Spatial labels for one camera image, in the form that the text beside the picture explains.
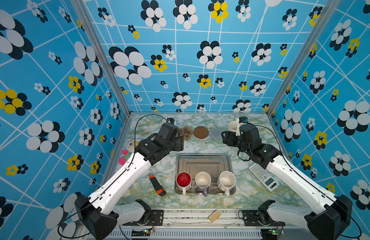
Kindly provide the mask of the white mug back row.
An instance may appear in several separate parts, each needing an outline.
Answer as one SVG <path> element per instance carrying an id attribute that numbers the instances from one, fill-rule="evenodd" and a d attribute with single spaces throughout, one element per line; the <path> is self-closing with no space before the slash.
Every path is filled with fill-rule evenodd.
<path id="1" fill-rule="evenodd" d="M 240 135 L 239 128 L 240 128 L 240 126 L 239 126 L 239 123 L 238 122 L 231 121 L 228 124 L 228 131 L 235 133 L 236 136 L 239 136 Z"/>

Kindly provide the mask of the cork paw print coaster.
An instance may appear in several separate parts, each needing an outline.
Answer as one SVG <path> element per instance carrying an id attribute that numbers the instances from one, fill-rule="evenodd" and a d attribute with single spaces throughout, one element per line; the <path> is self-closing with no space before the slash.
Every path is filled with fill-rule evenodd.
<path id="1" fill-rule="evenodd" d="M 193 130 L 188 126 L 180 128 L 180 136 L 182 136 L 185 141 L 189 140 L 193 134 Z"/>

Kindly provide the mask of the grey woven round coaster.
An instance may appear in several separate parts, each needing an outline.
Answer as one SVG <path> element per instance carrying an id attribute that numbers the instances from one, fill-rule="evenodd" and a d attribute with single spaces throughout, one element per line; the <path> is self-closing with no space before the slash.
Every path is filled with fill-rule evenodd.
<path id="1" fill-rule="evenodd" d="M 212 128 L 209 130 L 209 137 L 213 140 L 220 141 L 222 139 L 222 132 L 219 128 Z"/>

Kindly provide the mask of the brown wooden round coaster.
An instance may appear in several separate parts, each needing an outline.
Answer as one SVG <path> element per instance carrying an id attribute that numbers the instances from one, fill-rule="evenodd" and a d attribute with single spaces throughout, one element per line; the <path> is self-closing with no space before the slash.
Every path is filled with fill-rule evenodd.
<path id="1" fill-rule="evenodd" d="M 194 129 L 194 136 L 198 139 L 205 139 L 209 135 L 209 130 L 206 127 L 196 127 Z"/>

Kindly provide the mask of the red interior mug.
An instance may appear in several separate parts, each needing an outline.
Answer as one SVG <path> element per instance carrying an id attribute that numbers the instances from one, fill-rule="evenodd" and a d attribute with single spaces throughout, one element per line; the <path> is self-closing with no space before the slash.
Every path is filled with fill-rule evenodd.
<path id="1" fill-rule="evenodd" d="M 181 172 L 176 177 L 177 189 L 182 195 L 186 195 L 187 191 L 191 189 L 192 177 L 188 172 Z"/>

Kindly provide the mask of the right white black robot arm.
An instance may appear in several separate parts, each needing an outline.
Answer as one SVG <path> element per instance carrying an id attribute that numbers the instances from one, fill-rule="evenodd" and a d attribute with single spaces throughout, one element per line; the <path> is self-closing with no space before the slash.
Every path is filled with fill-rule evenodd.
<path id="1" fill-rule="evenodd" d="M 291 224 L 310 231 L 318 240 L 336 240 L 342 236 L 351 224 L 352 201 L 324 189 L 292 166 L 277 148 L 262 143 L 257 126 L 243 124 L 239 132 L 238 135 L 222 132 L 223 143 L 238 148 L 238 154 L 245 153 L 250 161 L 282 180 L 308 206 L 297 208 L 267 200 L 258 207 L 259 222 Z"/>

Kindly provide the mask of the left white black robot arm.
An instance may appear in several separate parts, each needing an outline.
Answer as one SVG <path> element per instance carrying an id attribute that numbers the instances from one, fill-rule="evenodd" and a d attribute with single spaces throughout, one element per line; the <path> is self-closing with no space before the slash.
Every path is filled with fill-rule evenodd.
<path id="1" fill-rule="evenodd" d="M 88 197 L 80 195 L 75 200 L 78 218 L 96 240 L 105 239 L 116 227 L 138 222 L 147 217 L 149 206 L 142 200 L 125 205 L 116 204 L 130 186 L 154 164 L 170 152 L 181 152 L 184 139 L 180 129 L 171 122 L 164 123 L 158 133 L 139 142 L 134 153 L 101 188 Z"/>

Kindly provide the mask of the metal tray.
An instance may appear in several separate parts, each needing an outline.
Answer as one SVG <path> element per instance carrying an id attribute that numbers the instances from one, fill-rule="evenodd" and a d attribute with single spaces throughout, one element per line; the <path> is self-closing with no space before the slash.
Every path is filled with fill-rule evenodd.
<path id="1" fill-rule="evenodd" d="M 202 195 L 197 190 L 195 177 L 199 172 L 206 172 L 211 176 L 212 182 L 208 195 L 223 195 L 224 191 L 218 188 L 219 175 L 224 171 L 233 171 L 230 157 L 224 154 L 181 154 L 177 157 L 176 173 L 187 172 L 191 175 L 191 188 L 187 195 Z"/>

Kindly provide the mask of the white mug front right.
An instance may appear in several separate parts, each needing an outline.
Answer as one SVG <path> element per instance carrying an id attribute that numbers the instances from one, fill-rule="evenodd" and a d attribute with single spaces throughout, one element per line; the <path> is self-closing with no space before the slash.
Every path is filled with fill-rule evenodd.
<path id="1" fill-rule="evenodd" d="M 230 196 L 231 190 L 236 186 L 237 180 L 232 172 L 221 172 L 218 178 L 218 188 L 224 192 L 226 197 Z"/>

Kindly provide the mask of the purple mug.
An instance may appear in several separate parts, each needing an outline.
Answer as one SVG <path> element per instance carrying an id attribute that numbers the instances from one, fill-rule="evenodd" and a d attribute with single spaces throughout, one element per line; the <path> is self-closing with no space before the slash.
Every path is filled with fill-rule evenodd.
<path id="1" fill-rule="evenodd" d="M 196 189 L 204 195 L 208 196 L 209 187 L 212 183 L 212 178 L 207 172 L 199 172 L 195 177 Z"/>

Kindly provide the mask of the plush toy white pink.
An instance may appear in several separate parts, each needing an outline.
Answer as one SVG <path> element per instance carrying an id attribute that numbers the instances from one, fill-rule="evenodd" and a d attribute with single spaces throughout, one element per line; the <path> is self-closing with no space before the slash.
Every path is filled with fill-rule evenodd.
<path id="1" fill-rule="evenodd" d="M 119 164 L 121 166 L 125 165 L 127 160 L 130 158 L 131 154 L 135 151 L 135 147 L 139 144 L 139 141 L 130 140 L 127 146 L 122 150 L 121 156 L 119 158 Z"/>

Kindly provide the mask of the white calculator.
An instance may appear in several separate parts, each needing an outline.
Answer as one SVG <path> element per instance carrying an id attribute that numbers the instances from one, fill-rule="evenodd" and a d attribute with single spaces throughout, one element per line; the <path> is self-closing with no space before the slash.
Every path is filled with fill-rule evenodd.
<path id="1" fill-rule="evenodd" d="M 253 163 L 249 170 L 257 177 L 257 179 L 265 186 L 265 188 L 273 192 L 280 184 L 275 180 L 270 173 L 263 169 L 260 165 Z"/>

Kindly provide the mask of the small wooden block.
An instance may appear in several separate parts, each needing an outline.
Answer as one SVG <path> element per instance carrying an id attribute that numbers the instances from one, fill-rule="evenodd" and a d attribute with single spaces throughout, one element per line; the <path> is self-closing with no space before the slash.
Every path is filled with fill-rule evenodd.
<path id="1" fill-rule="evenodd" d="M 211 223 L 214 223 L 219 217 L 221 216 L 221 212 L 218 210 L 213 211 L 209 216 L 208 219 Z"/>

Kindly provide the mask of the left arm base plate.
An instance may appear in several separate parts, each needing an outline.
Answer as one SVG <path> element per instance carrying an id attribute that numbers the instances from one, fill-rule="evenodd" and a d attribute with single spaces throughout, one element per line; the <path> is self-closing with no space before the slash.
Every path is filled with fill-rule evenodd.
<path id="1" fill-rule="evenodd" d="M 123 226 L 162 226 L 164 220 L 163 210 L 150 210 L 146 211 L 142 218 L 136 222 L 129 222 L 123 224 Z"/>

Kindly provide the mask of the aluminium front rail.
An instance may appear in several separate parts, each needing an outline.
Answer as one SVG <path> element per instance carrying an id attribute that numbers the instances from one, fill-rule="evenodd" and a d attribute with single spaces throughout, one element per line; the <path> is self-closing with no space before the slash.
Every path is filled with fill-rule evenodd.
<path id="1" fill-rule="evenodd" d="M 310 231 L 287 224 L 284 227 L 246 227 L 239 210 L 217 209 L 221 216 L 211 223 L 215 210 L 167 209 L 162 226 L 116 227 L 103 240 L 315 240 Z M 96 240 L 91 233 L 77 234 L 78 239 Z"/>

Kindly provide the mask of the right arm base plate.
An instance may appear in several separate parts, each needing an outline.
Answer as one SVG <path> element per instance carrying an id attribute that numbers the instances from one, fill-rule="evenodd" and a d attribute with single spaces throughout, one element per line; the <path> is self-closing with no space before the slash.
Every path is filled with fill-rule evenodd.
<path id="1" fill-rule="evenodd" d="M 246 227 L 284 227 L 286 224 L 284 222 L 269 221 L 266 224 L 260 222 L 260 216 L 258 210 L 239 210 L 239 219 L 244 221 Z"/>

